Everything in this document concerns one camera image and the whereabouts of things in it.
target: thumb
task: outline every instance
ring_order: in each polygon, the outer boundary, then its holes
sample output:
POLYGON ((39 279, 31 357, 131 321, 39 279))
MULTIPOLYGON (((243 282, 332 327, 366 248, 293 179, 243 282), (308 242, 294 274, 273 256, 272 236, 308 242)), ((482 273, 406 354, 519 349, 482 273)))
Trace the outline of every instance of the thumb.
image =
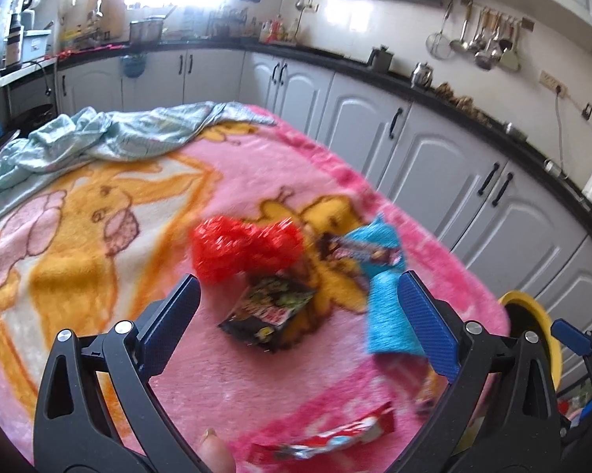
POLYGON ((213 473, 236 473, 237 466, 226 443, 210 428, 200 439, 197 454, 213 473))

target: black countertop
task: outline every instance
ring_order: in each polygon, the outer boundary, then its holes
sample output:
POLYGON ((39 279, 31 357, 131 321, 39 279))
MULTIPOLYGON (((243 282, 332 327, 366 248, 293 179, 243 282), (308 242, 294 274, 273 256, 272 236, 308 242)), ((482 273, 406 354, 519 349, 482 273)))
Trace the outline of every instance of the black countertop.
POLYGON ((481 140, 492 145, 508 158, 515 161, 525 169, 531 177, 549 190, 574 217, 587 230, 592 237, 592 205, 583 197, 580 189, 569 178, 559 180, 548 174, 543 164, 546 157, 528 143, 520 143, 512 140, 499 127, 499 123, 484 125, 453 105, 439 99, 432 91, 413 88, 410 79, 394 72, 381 74, 371 71, 364 63, 342 58, 332 52, 314 50, 312 48, 295 48, 281 45, 264 45, 247 39, 231 39, 218 41, 214 39, 197 39, 192 41, 163 42, 152 47, 129 47, 126 45, 114 45, 112 48, 80 52, 71 55, 58 62, 58 70, 67 69, 86 62, 101 60, 111 56, 133 55, 157 51, 180 50, 183 48, 218 48, 231 50, 245 50, 247 52, 265 53, 282 58, 306 62, 311 65, 323 67, 351 78, 356 78, 364 83, 396 94, 408 101, 428 107, 445 118, 452 120, 467 129, 481 140))

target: blue towel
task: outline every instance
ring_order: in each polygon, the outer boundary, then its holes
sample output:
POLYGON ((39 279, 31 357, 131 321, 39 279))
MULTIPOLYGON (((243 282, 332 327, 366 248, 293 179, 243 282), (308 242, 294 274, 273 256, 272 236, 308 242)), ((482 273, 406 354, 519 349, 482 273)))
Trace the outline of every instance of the blue towel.
POLYGON ((241 103, 206 101, 150 112, 100 112, 86 107, 60 115, 0 152, 0 218, 61 175, 95 160, 154 158, 223 121, 273 124, 241 103))
MULTIPOLYGON (((358 227, 346 236, 384 247, 401 246, 397 231, 385 223, 383 215, 377 215, 369 225, 358 227)), ((423 348, 404 315, 397 296, 399 277, 406 269, 405 261, 402 259, 394 268, 372 263, 360 263, 360 266, 370 278, 368 352, 404 352, 424 356, 423 348)))

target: black snack bag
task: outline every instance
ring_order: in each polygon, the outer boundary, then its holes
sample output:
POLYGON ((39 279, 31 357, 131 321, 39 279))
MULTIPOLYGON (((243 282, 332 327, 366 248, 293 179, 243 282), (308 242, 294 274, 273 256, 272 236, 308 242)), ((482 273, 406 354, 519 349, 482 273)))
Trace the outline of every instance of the black snack bag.
POLYGON ((276 352, 283 329, 314 293, 285 277, 264 277, 246 291, 219 327, 244 343, 276 352))
POLYGON ((403 259, 401 247, 383 247, 367 241, 324 233, 318 241, 321 260, 351 258, 360 263, 397 266, 403 259))

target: silver screw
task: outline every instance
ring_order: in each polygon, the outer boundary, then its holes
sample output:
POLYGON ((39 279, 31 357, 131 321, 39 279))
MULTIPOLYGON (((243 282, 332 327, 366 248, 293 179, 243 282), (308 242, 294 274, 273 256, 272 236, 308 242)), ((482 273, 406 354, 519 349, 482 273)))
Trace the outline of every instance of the silver screw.
POLYGON ((537 333, 531 330, 527 330, 526 334, 524 334, 524 337, 526 338, 526 341, 530 341, 530 343, 537 343, 537 341, 539 341, 539 336, 537 336, 537 333))
POLYGON ((132 323, 128 322, 127 320, 124 320, 116 324, 114 326, 114 330, 117 334, 127 334, 132 330, 132 323))
POLYGON ((464 327, 471 334, 480 334, 482 332, 482 326, 478 324, 478 322, 474 322, 473 320, 467 322, 467 325, 465 325, 464 327))
POLYGON ((73 333, 70 330, 68 330, 68 329, 61 330, 58 333, 58 341, 66 341, 72 335, 73 335, 73 333))

